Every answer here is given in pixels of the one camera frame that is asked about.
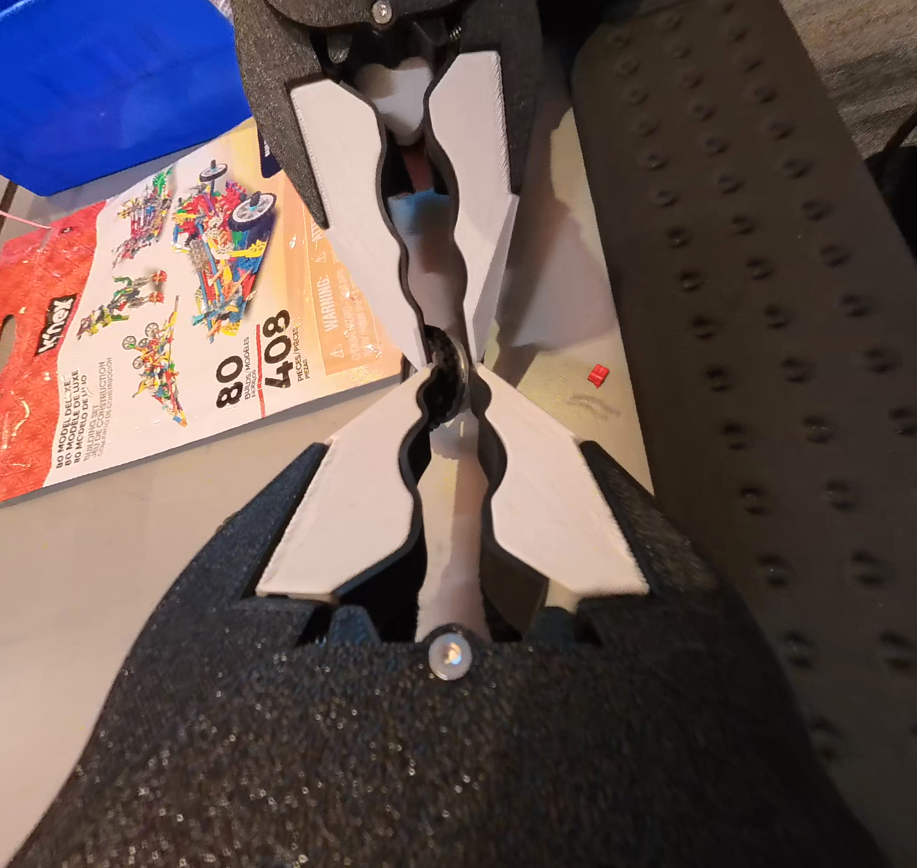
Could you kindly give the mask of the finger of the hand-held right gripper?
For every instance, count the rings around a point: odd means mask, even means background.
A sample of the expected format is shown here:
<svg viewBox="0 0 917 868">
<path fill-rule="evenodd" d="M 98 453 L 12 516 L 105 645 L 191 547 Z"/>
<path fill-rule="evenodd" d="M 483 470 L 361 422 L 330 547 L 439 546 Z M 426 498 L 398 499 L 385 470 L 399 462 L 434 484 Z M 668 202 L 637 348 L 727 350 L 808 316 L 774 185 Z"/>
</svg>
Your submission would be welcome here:
<svg viewBox="0 0 917 868">
<path fill-rule="evenodd" d="M 499 52 L 459 53 L 427 96 L 427 117 L 456 201 L 453 238 L 466 271 L 467 351 L 477 363 L 495 319 L 519 204 L 511 187 Z"/>
<path fill-rule="evenodd" d="M 430 362 L 422 313 L 405 285 L 407 252 L 382 196 L 387 139 L 373 104 L 330 79 L 304 83 L 292 108 L 325 210 L 327 237 L 374 315 L 417 370 Z"/>
</svg>

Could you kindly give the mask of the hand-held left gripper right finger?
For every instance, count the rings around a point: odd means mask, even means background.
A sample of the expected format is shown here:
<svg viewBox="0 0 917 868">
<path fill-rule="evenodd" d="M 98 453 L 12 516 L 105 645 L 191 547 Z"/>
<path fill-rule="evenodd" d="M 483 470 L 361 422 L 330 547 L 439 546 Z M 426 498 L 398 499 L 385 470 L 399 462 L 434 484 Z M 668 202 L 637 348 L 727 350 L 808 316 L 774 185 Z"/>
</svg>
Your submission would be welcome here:
<svg viewBox="0 0 917 868">
<path fill-rule="evenodd" d="M 486 610 L 511 635 L 544 610 L 648 597 L 650 585 L 577 436 L 485 366 L 471 373 Z"/>
</svg>

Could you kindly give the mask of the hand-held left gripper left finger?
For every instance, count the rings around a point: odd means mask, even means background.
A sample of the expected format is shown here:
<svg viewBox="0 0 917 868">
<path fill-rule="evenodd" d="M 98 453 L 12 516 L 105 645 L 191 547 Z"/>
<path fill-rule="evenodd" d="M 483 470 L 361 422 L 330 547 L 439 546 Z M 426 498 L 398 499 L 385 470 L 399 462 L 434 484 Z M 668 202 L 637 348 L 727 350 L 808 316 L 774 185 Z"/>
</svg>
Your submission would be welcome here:
<svg viewBox="0 0 917 868">
<path fill-rule="evenodd" d="M 260 575 L 260 598 L 361 607 L 384 641 L 416 638 L 427 545 L 419 481 L 431 460 L 427 387 L 414 373 L 324 443 Z"/>
</svg>

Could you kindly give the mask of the grey toy wheel black tire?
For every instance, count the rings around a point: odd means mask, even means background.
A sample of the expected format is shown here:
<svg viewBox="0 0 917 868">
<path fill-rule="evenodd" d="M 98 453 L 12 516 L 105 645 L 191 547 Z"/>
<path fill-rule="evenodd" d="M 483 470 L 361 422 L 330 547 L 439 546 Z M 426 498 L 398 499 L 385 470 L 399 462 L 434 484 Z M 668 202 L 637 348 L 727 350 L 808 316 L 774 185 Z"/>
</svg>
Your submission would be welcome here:
<svg viewBox="0 0 917 868">
<path fill-rule="evenodd" d="M 466 403 L 470 361 L 459 339 L 434 325 L 425 325 L 432 370 L 422 398 L 430 432 L 452 421 Z"/>
</svg>

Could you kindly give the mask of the blue plastic bin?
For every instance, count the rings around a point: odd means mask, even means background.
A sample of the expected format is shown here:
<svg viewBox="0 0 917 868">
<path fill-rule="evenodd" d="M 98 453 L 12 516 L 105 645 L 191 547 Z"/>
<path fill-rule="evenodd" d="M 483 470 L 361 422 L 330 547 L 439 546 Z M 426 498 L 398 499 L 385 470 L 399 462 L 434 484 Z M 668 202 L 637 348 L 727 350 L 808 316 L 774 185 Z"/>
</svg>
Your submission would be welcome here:
<svg viewBox="0 0 917 868">
<path fill-rule="evenodd" d="M 251 112 L 210 0 L 2 0 L 2 177 L 40 196 L 203 144 Z"/>
</svg>

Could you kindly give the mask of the black perforated pad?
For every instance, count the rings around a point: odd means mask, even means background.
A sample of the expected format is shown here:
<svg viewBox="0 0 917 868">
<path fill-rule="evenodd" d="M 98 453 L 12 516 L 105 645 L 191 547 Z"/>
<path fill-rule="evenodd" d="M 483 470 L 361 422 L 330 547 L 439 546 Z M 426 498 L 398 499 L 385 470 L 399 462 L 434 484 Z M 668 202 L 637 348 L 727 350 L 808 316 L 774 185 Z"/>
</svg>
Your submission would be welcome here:
<svg viewBox="0 0 917 868">
<path fill-rule="evenodd" d="M 915 261 L 778 0 L 626 0 L 570 89 L 657 501 L 915 866 Z"/>
</svg>

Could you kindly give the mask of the K'nex building set booklet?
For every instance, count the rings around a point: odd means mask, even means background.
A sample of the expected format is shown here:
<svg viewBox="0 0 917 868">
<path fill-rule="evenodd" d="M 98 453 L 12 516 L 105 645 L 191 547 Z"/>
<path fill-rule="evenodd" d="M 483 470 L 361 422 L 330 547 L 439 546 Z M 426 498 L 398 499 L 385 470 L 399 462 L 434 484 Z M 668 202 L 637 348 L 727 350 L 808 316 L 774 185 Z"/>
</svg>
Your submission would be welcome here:
<svg viewBox="0 0 917 868">
<path fill-rule="evenodd" d="M 2 247 L 1 499 L 397 380 L 253 120 Z"/>
</svg>

